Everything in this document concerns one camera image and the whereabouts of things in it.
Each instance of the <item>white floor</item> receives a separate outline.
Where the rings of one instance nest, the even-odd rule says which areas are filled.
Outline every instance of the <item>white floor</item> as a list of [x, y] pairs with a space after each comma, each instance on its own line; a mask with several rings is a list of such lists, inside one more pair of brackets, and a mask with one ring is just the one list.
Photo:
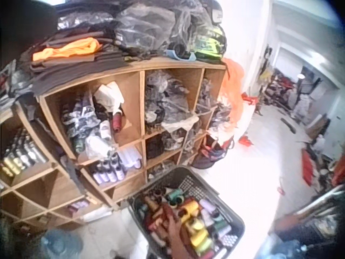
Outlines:
[[[298, 125], [290, 132], [277, 108], [265, 106], [254, 115], [248, 136], [254, 146], [237, 144], [225, 159], [208, 170], [196, 170], [245, 222], [243, 238], [230, 259], [252, 259], [272, 221], [309, 202], [315, 194], [302, 179], [301, 148], [308, 138]], [[277, 188], [280, 186], [285, 196]], [[147, 242], [128, 209], [76, 231], [84, 241], [81, 258], [108, 259], [113, 249], [130, 259], [146, 258]]]

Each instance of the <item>plastic basket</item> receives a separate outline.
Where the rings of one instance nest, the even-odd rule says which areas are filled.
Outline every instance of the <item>plastic basket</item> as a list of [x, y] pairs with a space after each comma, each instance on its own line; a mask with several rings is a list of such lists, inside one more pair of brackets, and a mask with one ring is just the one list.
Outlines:
[[[223, 257], [227, 258], [243, 236], [245, 229], [244, 223], [242, 219], [218, 197], [218, 193], [212, 187], [210, 187], [190, 168], [183, 166], [172, 169], [170, 172], [147, 184], [139, 192], [128, 199], [129, 212], [138, 225], [140, 231], [142, 231], [143, 235], [147, 239], [151, 251], [162, 259], [171, 258], [170, 255], [166, 254], [165, 249], [162, 249], [150, 236], [150, 233], [145, 229], [139, 214], [139, 208], [142, 206], [141, 198], [143, 197], [143, 194], [150, 193], [160, 187], [169, 187], [173, 189], [179, 188], [185, 195], [192, 196], [198, 201], [200, 199], [207, 198], [218, 208], [219, 212], [232, 227], [231, 232], [224, 236], [220, 241], [222, 245], [227, 248], [227, 254]], [[215, 251], [217, 252], [219, 248], [220, 247], [215, 246]]]

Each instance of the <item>hand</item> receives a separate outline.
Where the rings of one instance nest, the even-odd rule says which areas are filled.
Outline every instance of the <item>hand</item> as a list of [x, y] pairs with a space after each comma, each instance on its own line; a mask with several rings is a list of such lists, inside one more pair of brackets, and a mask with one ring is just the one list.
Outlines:
[[169, 227], [168, 227], [168, 234], [169, 238], [172, 239], [173, 237], [180, 237], [180, 230], [181, 230], [181, 220], [177, 219], [175, 221], [174, 217], [171, 215], [168, 215], [169, 219]]

